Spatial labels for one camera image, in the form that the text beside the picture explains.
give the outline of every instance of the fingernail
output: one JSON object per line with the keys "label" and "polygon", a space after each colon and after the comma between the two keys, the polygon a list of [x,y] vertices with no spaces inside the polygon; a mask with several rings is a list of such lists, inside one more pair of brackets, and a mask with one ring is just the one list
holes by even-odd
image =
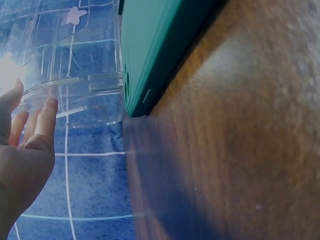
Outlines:
{"label": "fingernail", "polygon": [[45,105],[51,107],[51,108],[58,108],[58,100],[55,98],[48,98],[45,102]]}
{"label": "fingernail", "polygon": [[24,84],[21,82],[20,79],[17,79],[14,83],[14,87],[21,90],[22,92],[24,91]]}
{"label": "fingernail", "polygon": [[20,79],[17,79],[17,80],[15,80],[14,86],[15,86],[15,87],[18,87],[18,86],[20,86],[21,84],[22,84],[21,80],[20,80]]}

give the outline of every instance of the hand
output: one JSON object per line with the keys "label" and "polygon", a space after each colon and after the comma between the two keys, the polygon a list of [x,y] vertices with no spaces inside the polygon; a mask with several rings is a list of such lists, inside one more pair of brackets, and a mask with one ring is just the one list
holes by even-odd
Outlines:
{"label": "hand", "polygon": [[17,80],[15,87],[0,97],[0,239],[7,239],[15,221],[44,188],[55,165],[58,101],[50,98],[42,110],[30,116],[20,112],[11,122],[23,91],[23,84]]}

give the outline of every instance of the white grout line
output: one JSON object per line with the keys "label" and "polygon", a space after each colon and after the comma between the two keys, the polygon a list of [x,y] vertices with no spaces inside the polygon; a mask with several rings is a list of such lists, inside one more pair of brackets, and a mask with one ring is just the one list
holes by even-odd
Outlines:
{"label": "white grout line", "polygon": [[71,62],[72,62],[72,51],[74,49],[75,32],[76,32],[76,25],[73,25],[72,37],[71,37],[71,43],[70,43],[70,51],[69,51],[68,72],[66,74],[67,78],[70,78],[70,70],[71,70]]}
{"label": "white grout line", "polygon": [[[69,217],[60,217],[60,216],[39,216],[39,215],[30,215],[22,214],[21,217],[32,218],[32,219],[44,219],[44,220],[64,220],[69,221]],[[117,219],[128,219],[133,218],[133,214],[122,215],[122,216],[106,216],[106,217],[73,217],[73,221],[106,221],[106,220],[117,220]]]}
{"label": "white grout line", "polygon": [[15,228],[16,237],[18,238],[18,240],[20,240],[20,235],[19,235],[18,226],[16,222],[14,223],[14,228]]}
{"label": "white grout line", "polygon": [[[68,95],[69,88],[66,86],[66,94]],[[66,103],[66,110],[69,110],[69,99],[68,97],[65,100]],[[69,191],[69,173],[68,173],[68,135],[69,135],[69,115],[65,117],[65,136],[64,136],[64,168],[65,168],[65,191],[66,191],[66,202],[68,206],[68,213],[69,213],[69,221],[70,221],[70,227],[72,232],[73,240],[76,240],[76,233],[75,233],[75,227],[74,222],[72,220],[72,213],[71,213],[71,203],[70,203],[70,191]]]}
{"label": "white grout line", "polygon": [[125,155],[125,151],[103,152],[103,153],[56,153],[57,157],[105,157],[113,155]]}

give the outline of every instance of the blue tiled floor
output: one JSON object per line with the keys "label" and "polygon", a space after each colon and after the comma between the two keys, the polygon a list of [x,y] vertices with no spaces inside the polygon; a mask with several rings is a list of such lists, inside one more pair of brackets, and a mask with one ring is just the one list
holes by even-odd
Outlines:
{"label": "blue tiled floor", "polygon": [[131,214],[123,155],[68,160],[72,216],[104,218]]}
{"label": "blue tiled floor", "polygon": [[[20,1],[8,0],[8,3],[14,10]],[[27,13],[37,1],[24,0],[19,14]],[[90,0],[90,9],[88,3],[88,0],[45,1],[43,11],[47,12],[36,19],[39,23],[34,36],[36,47],[32,49],[33,57],[28,64],[26,88],[39,80],[35,76],[45,82],[49,78],[115,72],[117,42],[114,39],[113,2]],[[80,10],[87,10],[90,15],[81,17],[75,28],[73,24],[61,24],[63,20],[57,16],[74,6],[80,6]],[[17,31],[23,30],[26,18],[21,17],[16,22],[19,21],[22,27],[16,28]],[[54,36],[56,28],[59,28],[58,36]],[[70,36],[73,28],[74,37]],[[48,45],[55,39],[61,41],[56,46]],[[12,41],[20,43],[21,39],[12,38]],[[52,59],[59,61],[58,64],[51,64]],[[85,89],[75,92],[79,95],[87,93],[88,85],[83,87]],[[120,95],[116,94],[84,101],[69,97],[68,107],[72,109],[94,107],[57,120],[54,170],[38,198],[11,229],[9,240],[135,239],[122,124],[66,128],[67,119],[69,123],[84,123],[118,114],[119,101]],[[104,106],[103,111],[96,110],[99,106]]]}

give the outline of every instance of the finger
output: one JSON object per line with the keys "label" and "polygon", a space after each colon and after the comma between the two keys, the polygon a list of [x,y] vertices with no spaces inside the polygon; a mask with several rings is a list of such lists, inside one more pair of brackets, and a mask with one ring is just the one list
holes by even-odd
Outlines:
{"label": "finger", "polygon": [[9,111],[11,114],[19,106],[23,92],[24,85],[18,79],[14,88],[0,97],[0,105],[3,106],[1,109]]}
{"label": "finger", "polygon": [[24,129],[23,140],[19,147],[23,147],[26,142],[35,134],[36,126],[37,126],[37,119],[41,109],[34,111],[26,121],[26,126]]}
{"label": "finger", "polygon": [[24,148],[54,151],[57,112],[58,100],[49,98],[38,116],[34,136],[28,140]]}
{"label": "finger", "polygon": [[9,145],[18,146],[21,132],[25,127],[29,113],[27,111],[19,112],[12,121]]}

